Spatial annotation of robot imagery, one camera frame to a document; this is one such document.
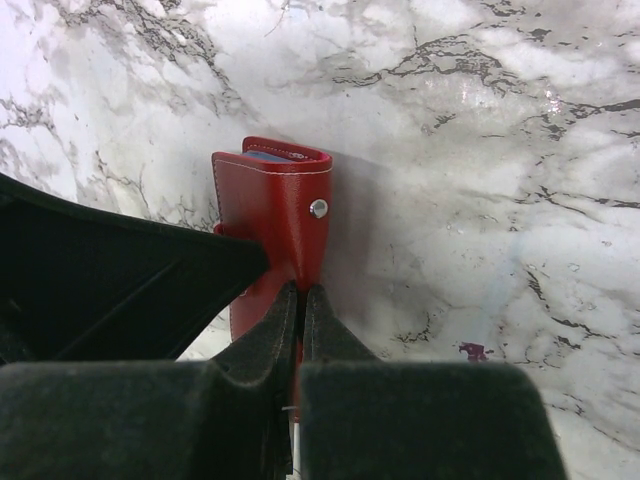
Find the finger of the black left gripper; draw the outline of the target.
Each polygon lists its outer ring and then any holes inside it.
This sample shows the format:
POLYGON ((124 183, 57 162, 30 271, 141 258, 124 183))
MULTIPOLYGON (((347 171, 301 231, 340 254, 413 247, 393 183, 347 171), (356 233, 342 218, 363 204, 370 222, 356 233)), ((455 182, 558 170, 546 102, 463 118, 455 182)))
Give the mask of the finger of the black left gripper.
POLYGON ((268 267, 256 243, 1 180, 1 359, 176 359, 268 267))

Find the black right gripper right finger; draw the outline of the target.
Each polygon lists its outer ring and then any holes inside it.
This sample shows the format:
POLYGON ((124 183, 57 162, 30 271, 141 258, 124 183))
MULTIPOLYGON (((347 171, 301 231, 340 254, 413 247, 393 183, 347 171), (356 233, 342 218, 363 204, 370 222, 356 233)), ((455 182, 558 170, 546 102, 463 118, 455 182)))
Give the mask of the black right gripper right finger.
POLYGON ((563 479, 541 396, 496 362, 386 362, 314 286, 298 373, 306 479, 563 479))

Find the red leather card holder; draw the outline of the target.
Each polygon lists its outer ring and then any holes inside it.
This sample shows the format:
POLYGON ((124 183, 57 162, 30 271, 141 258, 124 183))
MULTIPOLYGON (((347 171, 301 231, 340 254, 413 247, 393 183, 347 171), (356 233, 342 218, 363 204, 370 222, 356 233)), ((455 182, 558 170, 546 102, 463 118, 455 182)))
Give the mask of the red leather card holder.
POLYGON ((249 136, 238 153, 215 152, 220 222, 215 233, 260 244, 268 270, 230 305, 232 340, 254 327, 281 287, 298 302, 319 283, 328 242, 333 158, 298 144, 249 136))

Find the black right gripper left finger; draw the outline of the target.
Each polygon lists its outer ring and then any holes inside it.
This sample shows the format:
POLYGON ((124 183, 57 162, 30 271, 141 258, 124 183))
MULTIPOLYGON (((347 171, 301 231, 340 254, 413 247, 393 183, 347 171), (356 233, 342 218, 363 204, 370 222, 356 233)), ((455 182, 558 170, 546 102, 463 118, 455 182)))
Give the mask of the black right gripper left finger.
POLYGON ((14 363, 1 370, 5 479, 283 479, 297 292, 205 361, 14 363))

